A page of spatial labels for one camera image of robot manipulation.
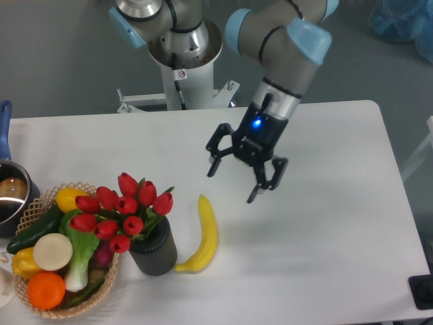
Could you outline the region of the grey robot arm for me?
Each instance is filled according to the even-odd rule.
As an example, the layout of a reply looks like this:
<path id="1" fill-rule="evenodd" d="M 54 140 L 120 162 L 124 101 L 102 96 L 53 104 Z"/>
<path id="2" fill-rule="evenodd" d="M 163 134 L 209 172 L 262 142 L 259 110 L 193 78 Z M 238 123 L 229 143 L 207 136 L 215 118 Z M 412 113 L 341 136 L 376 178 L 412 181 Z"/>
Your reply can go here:
<path id="1" fill-rule="evenodd" d="M 160 66 L 169 110 L 215 104 L 213 68 L 223 46 L 266 69 L 237 129 L 219 125 L 207 143 L 213 176 L 233 155 L 252 167 L 255 190 L 274 190 L 288 160 L 279 138 L 332 43 L 320 22 L 337 1 L 276 1 L 260 12 L 238 9 L 224 30 L 204 17 L 201 1 L 117 1 L 109 17 L 132 47 L 147 47 Z"/>

